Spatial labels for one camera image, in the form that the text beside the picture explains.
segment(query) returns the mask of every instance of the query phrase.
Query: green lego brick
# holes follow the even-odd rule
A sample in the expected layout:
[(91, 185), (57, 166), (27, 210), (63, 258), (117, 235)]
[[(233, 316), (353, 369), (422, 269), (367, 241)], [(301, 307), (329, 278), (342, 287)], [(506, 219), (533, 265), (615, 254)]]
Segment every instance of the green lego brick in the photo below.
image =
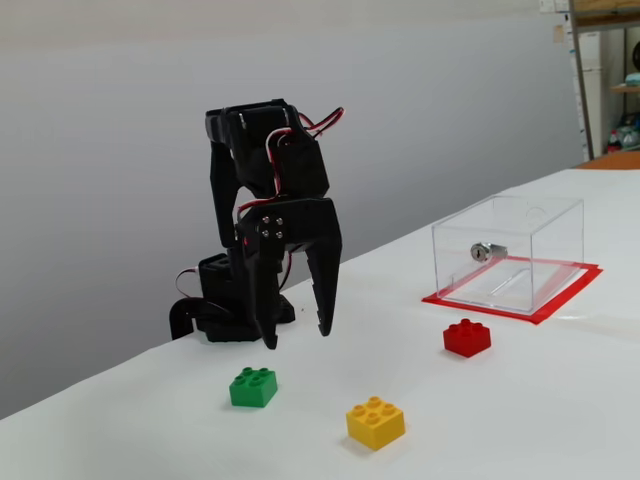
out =
[(229, 385), (231, 404), (237, 407), (266, 407), (277, 391), (276, 372), (268, 368), (244, 368)]

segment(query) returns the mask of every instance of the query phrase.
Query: metal lock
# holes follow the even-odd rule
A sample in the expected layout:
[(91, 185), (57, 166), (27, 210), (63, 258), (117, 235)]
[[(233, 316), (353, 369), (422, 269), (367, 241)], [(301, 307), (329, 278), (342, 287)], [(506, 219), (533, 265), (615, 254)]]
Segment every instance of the metal lock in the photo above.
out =
[(479, 242), (471, 246), (471, 258), (479, 263), (487, 262), (492, 258), (507, 258), (508, 255), (507, 247), (495, 243)]

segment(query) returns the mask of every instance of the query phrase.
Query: transparent box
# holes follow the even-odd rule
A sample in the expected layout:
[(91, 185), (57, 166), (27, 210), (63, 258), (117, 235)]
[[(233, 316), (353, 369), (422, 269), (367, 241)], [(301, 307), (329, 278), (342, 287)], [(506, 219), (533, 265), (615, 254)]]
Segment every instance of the transparent box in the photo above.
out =
[(437, 297), (530, 315), (583, 272), (578, 199), (493, 196), (432, 227)]

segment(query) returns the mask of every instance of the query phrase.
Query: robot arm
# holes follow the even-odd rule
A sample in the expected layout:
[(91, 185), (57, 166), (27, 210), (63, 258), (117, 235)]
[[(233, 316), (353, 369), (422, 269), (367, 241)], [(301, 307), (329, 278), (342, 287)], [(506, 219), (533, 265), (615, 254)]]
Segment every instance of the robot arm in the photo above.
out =
[[(335, 123), (342, 109), (334, 114), (321, 124)], [(324, 198), (329, 181), (316, 140), (320, 130), (305, 128), (300, 118), (284, 100), (207, 112), (211, 186), (227, 254), (200, 262), (203, 299), (174, 305), (174, 338), (193, 331), (195, 318), (211, 341), (262, 337), (274, 349), (276, 324), (294, 319), (278, 274), (285, 253), (295, 251), (307, 255), (320, 332), (331, 332), (342, 239), (333, 202)], [(257, 200), (241, 206), (234, 221), (243, 186)]]

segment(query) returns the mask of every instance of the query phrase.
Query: wooden shelf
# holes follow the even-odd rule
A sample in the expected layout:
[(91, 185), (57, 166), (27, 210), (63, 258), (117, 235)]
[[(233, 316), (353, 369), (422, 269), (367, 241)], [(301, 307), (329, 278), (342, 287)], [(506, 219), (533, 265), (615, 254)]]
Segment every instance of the wooden shelf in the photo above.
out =
[(613, 12), (627, 8), (640, 8), (640, 0), (574, 0), (576, 13)]
[(579, 31), (599, 31), (640, 24), (640, 0), (573, 0)]
[(611, 87), (613, 93), (640, 93), (640, 87), (633, 87), (627, 85), (616, 85)]

